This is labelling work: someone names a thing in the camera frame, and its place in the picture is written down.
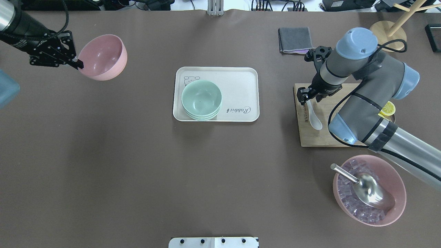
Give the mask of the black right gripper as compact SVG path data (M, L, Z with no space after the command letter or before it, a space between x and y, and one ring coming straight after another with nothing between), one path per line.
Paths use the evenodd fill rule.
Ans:
M317 73L308 88L300 87L297 90L297 99L302 106L314 98L317 102L320 102L323 98L333 96L343 88L342 83L331 84L330 80L325 80L321 76L320 69L324 66L324 69L327 70L326 59L331 52L331 47L318 46L317 48L309 49L304 55L304 61L312 61Z

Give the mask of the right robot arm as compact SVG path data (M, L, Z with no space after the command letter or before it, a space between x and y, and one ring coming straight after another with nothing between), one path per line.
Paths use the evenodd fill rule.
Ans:
M345 104L340 111L330 114L331 134L349 146L360 141L363 147L440 189L440 151L379 116L390 99L403 99L414 90L420 79L418 72L383 52L377 37L363 27L349 30L335 49L310 49L305 61L313 61L317 73L310 86L297 91L301 105L334 95L350 76L362 80L343 99Z

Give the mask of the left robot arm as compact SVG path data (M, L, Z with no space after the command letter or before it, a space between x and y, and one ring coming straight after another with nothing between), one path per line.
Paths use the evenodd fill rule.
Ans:
M67 64L76 70L83 69L83 61L76 58L73 34L66 30L69 14L65 1L62 5L65 24L59 31L54 31L25 13L20 0L2 0L1 41L27 53L31 65L57 68Z

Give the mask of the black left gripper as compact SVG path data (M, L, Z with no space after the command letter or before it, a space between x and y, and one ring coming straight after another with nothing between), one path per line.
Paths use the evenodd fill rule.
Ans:
M72 32L66 30L55 38L41 41L30 54L29 63L35 66L69 65L74 69L83 69L84 63L76 58L76 49Z

